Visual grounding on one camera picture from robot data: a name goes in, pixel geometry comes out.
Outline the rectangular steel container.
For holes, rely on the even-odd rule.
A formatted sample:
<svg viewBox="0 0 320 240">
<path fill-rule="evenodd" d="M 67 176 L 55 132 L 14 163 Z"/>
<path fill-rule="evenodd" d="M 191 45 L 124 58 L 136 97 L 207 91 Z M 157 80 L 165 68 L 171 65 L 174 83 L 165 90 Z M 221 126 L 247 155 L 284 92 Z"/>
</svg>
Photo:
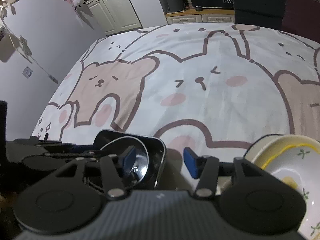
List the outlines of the rectangular steel container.
<svg viewBox="0 0 320 240">
<path fill-rule="evenodd" d="M 153 190 L 158 186 L 166 161 L 166 146 L 158 138 L 102 130 L 94 145 L 118 155 L 129 146 L 136 149 L 136 160 L 127 177 L 122 178 L 127 191 Z"/>
</svg>

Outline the cream two-handled bowl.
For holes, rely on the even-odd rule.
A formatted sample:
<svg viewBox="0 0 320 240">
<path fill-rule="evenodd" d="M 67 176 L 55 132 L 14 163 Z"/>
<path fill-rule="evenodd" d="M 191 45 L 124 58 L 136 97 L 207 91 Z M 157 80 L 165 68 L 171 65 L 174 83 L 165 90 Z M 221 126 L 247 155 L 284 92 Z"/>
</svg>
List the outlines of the cream two-handled bowl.
<svg viewBox="0 0 320 240">
<path fill-rule="evenodd" d="M 266 135 L 258 139 L 252 146 L 250 146 L 250 148 L 247 150 L 244 157 L 242 158 L 242 161 L 244 161 L 248 165 L 254 166 L 257 169 L 266 172 L 265 170 L 257 166 L 255 161 L 258 158 L 259 154 L 264 149 L 264 147 L 278 141 L 284 142 L 284 143 L 289 143 L 289 142 L 293 142 L 293 143 L 310 142 L 312 144 L 319 143 L 319 141 L 304 135 L 279 135 L 279 134 Z"/>
</svg>

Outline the yellow rimmed floral plate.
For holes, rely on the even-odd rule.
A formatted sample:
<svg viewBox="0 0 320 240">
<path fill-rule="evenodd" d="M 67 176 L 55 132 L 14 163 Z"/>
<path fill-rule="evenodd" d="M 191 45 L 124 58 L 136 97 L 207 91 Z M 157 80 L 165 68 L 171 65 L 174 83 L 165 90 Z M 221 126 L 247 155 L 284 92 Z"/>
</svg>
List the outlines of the yellow rimmed floral plate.
<svg viewBox="0 0 320 240">
<path fill-rule="evenodd" d="M 274 142 L 264 147 L 255 163 L 302 195 L 306 213 L 299 233 L 319 239 L 319 143 Z"/>
</svg>

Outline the round steel bowl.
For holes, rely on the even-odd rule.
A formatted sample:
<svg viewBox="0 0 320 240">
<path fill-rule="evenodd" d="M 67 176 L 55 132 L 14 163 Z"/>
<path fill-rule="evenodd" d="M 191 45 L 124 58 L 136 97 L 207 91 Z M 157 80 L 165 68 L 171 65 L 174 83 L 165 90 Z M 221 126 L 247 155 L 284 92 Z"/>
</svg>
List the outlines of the round steel bowl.
<svg viewBox="0 0 320 240">
<path fill-rule="evenodd" d="M 108 156 L 113 155 L 112 160 L 126 189 L 132 189 L 144 180 L 150 158 L 140 139 L 127 135 L 108 142 L 100 150 Z"/>
</svg>

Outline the cartoon bear tablecloth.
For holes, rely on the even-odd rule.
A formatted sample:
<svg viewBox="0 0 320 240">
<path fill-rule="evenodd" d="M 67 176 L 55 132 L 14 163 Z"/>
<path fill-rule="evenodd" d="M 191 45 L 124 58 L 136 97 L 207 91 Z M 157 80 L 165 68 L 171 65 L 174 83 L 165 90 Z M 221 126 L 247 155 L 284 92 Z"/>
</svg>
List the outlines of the cartoon bear tablecloth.
<svg viewBox="0 0 320 240">
<path fill-rule="evenodd" d="M 91 144 L 103 129 L 228 159 L 267 134 L 319 139 L 319 43 L 255 25 L 193 23 L 94 41 L 33 135 Z"/>
</svg>

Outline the low white drawer cabinet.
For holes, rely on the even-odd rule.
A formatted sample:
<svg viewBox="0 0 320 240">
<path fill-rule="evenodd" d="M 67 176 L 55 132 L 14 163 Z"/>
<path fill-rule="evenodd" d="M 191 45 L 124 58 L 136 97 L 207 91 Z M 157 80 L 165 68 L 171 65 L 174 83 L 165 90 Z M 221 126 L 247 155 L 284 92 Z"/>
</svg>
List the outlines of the low white drawer cabinet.
<svg viewBox="0 0 320 240">
<path fill-rule="evenodd" d="M 186 23 L 234 23 L 234 10 L 225 9 L 185 9 L 165 14 L 168 24 Z"/>
</svg>

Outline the white kitchen cabinet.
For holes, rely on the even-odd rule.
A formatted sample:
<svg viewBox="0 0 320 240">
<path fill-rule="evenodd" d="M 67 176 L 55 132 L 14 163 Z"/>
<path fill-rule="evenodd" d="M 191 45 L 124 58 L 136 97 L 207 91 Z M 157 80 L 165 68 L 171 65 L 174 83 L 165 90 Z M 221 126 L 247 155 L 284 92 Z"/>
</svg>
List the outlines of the white kitchen cabinet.
<svg viewBox="0 0 320 240">
<path fill-rule="evenodd" d="M 130 0 L 89 0 L 87 5 L 106 35 L 142 27 Z"/>
</svg>

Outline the grey trash bin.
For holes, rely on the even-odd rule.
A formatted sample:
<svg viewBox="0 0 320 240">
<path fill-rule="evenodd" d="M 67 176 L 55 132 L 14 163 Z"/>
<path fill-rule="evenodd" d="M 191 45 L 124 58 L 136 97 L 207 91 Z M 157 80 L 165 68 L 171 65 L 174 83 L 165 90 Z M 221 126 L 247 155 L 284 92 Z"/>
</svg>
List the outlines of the grey trash bin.
<svg viewBox="0 0 320 240">
<path fill-rule="evenodd" d="M 168 5 L 168 13 L 181 12 L 185 9 L 184 0 L 165 0 Z"/>
</svg>

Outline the dark blue cushion chair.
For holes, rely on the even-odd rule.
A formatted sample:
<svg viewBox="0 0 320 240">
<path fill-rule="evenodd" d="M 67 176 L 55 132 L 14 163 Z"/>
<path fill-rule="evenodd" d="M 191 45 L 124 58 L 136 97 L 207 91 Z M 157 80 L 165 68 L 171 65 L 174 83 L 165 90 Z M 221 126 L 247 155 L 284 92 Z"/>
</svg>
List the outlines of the dark blue cushion chair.
<svg viewBox="0 0 320 240">
<path fill-rule="evenodd" d="M 235 23 L 279 30 L 286 0 L 233 0 Z"/>
</svg>

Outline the maroon cushion chair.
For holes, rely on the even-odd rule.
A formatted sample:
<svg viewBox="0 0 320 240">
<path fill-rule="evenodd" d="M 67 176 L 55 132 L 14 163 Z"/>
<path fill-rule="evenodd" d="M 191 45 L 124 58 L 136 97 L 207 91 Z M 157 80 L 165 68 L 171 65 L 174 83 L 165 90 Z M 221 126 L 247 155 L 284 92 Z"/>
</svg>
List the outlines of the maroon cushion chair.
<svg viewBox="0 0 320 240">
<path fill-rule="evenodd" d="M 319 42 L 319 20 L 319 1 L 286 0 L 281 30 Z"/>
</svg>

